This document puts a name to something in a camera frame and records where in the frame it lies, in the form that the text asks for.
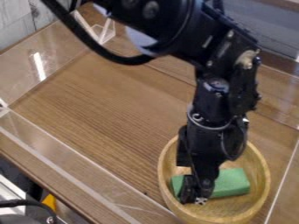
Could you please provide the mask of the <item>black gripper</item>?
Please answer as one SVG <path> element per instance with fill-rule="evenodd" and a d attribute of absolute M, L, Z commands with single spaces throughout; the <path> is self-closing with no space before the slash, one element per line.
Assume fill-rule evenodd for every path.
<path fill-rule="evenodd" d="M 187 124 L 179 129 L 177 165 L 191 168 L 185 175 L 179 199 L 183 204 L 205 205 L 215 190 L 221 166 L 237 160 L 249 141 L 249 118 L 233 116 L 213 123 L 193 110 L 187 112 Z"/>

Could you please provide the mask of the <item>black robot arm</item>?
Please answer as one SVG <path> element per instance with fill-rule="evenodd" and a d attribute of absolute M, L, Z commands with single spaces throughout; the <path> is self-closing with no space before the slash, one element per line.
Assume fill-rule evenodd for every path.
<path fill-rule="evenodd" d="M 177 164 L 189 167 L 179 199 L 211 197 L 222 164 L 237 160 L 249 140 L 247 112 L 261 99 L 258 41 L 225 14 L 222 0 L 90 0 L 127 28 L 139 51 L 173 55 L 195 67 L 197 88 L 179 129 Z"/>

